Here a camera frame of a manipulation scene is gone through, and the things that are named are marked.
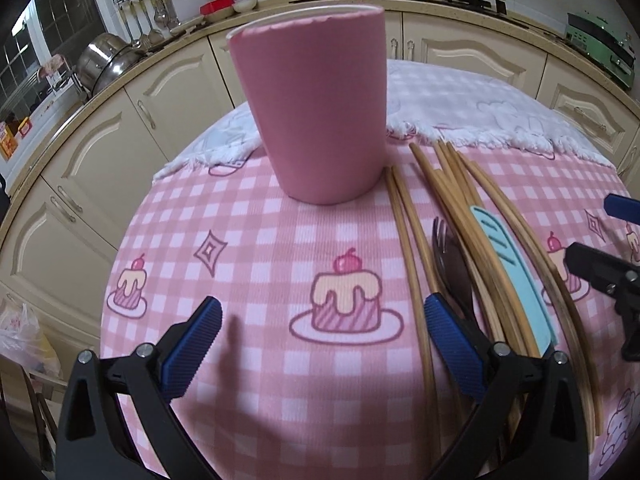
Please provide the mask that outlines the light blue knife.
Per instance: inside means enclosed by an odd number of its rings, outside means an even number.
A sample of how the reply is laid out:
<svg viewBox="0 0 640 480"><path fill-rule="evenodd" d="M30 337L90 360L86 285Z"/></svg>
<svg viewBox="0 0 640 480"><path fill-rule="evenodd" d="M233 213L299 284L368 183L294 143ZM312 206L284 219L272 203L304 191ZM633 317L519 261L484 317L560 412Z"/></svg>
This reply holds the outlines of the light blue knife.
<svg viewBox="0 0 640 480"><path fill-rule="evenodd" d="M524 308L538 353L544 356L556 344L556 335L546 304L538 292L518 244L497 216L479 206L472 206L471 211L510 278Z"/></svg>

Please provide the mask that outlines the black fork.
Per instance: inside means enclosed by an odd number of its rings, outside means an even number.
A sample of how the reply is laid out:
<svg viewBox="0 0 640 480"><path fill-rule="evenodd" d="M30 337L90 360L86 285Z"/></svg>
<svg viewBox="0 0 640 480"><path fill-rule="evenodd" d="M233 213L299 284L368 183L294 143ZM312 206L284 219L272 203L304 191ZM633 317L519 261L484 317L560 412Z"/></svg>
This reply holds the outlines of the black fork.
<svg viewBox="0 0 640 480"><path fill-rule="evenodd" d="M448 295L462 318L478 326L474 312L473 289L457 234L447 222L436 217L432 225L432 243L436 268Z"/></svg>

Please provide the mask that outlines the pink cup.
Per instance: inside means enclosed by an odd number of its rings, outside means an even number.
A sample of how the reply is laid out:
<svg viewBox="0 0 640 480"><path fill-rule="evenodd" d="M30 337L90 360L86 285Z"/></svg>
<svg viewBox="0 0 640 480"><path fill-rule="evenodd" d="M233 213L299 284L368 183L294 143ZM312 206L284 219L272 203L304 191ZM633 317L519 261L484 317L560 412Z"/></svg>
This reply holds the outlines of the pink cup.
<svg viewBox="0 0 640 480"><path fill-rule="evenodd" d="M382 8L288 11L232 30L227 42L286 195L333 205L374 187L387 159Z"/></svg>

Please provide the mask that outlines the plastic bag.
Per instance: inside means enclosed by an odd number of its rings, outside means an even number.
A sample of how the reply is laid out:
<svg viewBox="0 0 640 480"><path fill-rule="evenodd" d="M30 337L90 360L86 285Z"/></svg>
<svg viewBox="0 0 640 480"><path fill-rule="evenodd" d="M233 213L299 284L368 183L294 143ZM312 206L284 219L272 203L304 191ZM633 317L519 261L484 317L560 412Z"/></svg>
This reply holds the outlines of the plastic bag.
<svg viewBox="0 0 640 480"><path fill-rule="evenodd" d="M1 354L26 370L58 374L52 350L35 313L22 304L6 303L1 312Z"/></svg>

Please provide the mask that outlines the green electric cooker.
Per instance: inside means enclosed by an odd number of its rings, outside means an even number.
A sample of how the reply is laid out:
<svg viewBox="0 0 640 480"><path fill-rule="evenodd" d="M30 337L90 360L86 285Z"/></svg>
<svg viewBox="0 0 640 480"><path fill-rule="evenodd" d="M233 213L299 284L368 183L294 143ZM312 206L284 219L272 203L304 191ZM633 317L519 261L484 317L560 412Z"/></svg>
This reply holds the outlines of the green electric cooker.
<svg viewBox="0 0 640 480"><path fill-rule="evenodd" d="M634 85L636 52L629 35L619 37L604 18L589 12L567 14L565 42L629 91Z"/></svg>

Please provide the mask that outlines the pink checkered tablecloth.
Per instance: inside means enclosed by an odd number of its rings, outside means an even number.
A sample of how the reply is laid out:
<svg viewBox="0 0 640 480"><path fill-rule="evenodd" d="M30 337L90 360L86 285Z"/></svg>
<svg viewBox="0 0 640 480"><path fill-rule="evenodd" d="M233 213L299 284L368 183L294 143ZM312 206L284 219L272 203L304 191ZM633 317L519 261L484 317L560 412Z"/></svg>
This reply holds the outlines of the pink checkered tablecloth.
<svg viewBox="0 0 640 480"><path fill-rule="evenodd" d="M560 267L574 242L639 262L639 228L608 217L614 168L559 154L462 148L557 264L600 378L603 431L590 479L639 427L639 363L620 357L611 298ZM238 169L183 168L152 185L105 293L101 356L126 356L205 296L222 329L171 403L224 479L423 479L425 400L404 259L382 180L317 207L286 196L262 148Z"/></svg>

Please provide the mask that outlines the white fringed cloth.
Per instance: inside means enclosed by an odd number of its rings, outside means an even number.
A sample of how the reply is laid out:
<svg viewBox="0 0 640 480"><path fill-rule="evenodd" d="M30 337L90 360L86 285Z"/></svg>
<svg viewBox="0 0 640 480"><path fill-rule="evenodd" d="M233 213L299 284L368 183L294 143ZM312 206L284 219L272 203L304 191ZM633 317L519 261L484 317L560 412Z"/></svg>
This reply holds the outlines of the white fringed cloth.
<svg viewBox="0 0 640 480"><path fill-rule="evenodd" d="M573 155L612 168L560 114L486 75L418 62L387 62L386 133L398 142L445 141L457 148L518 148L552 159ZM240 168L262 145L247 102L205 129L152 177L154 183L198 167Z"/></svg>

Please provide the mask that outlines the cream lower cabinets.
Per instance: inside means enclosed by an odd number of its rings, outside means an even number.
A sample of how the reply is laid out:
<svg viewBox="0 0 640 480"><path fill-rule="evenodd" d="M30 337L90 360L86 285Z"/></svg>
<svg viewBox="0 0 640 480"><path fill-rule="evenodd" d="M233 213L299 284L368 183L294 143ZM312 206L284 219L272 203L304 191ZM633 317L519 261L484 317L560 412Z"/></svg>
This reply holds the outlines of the cream lower cabinets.
<svg viewBox="0 0 640 480"><path fill-rule="evenodd" d="M638 192L638 103L551 32L432 4L389 10L385 26L391 58L512 84L585 133ZM182 37L32 137L1 226L1 301L34 308L62 363L100 342L108 272L154 172L243 102L233 27Z"/></svg>

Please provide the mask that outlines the stainless steel pot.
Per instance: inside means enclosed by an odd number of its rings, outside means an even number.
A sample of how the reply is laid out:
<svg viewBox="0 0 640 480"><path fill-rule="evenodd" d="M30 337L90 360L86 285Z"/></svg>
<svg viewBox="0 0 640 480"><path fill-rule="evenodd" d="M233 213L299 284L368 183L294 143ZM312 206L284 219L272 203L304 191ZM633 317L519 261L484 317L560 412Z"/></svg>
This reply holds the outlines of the stainless steel pot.
<svg viewBox="0 0 640 480"><path fill-rule="evenodd" d="M119 36L104 32L82 51L76 75L90 96L100 93L143 58L144 52Z"/></svg>

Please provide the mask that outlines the hanging utensil rack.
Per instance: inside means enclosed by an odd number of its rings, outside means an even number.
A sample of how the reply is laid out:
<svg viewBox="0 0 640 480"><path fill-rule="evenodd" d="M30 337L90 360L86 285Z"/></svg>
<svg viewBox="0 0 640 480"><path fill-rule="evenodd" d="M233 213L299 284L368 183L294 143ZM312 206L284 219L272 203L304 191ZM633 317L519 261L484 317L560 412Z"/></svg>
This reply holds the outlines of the hanging utensil rack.
<svg viewBox="0 0 640 480"><path fill-rule="evenodd" d="M169 16L167 0L112 0L131 47L149 52L166 39L178 18Z"/></svg>

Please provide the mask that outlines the window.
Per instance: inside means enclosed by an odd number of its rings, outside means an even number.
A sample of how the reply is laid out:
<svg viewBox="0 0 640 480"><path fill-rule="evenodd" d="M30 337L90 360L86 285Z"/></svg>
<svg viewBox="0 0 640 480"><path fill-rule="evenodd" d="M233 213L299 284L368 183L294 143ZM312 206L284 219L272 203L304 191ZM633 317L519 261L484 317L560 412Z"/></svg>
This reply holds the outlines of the window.
<svg viewBox="0 0 640 480"><path fill-rule="evenodd" d="M96 0L29 0L1 45L1 119L23 119L68 84L67 70L40 76L41 64L59 54L74 67L102 32Z"/></svg>

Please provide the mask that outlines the red box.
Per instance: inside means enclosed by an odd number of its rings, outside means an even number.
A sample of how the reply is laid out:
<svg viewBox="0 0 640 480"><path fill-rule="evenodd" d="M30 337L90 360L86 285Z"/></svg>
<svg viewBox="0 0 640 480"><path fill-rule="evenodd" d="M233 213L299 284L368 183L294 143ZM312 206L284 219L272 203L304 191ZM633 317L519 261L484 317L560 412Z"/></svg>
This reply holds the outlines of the red box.
<svg viewBox="0 0 640 480"><path fill-rule="evenodd" d="M200 7L202 15L212 14L214 12L230 9L234 5L234 0L212 0Z"/></svg>

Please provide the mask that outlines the white bowl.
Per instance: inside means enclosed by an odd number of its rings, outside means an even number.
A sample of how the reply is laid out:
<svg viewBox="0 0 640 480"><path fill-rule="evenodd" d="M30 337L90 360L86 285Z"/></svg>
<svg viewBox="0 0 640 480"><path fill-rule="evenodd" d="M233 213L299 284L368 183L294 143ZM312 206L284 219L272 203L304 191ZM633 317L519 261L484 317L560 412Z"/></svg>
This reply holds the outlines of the white bowl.
<svg viewBox="0 0 640 480"><path fill-rule="evenodd" d="M232 4L236 13L248 13L254 11L258 7L258 0L240 0Z"/></svg>

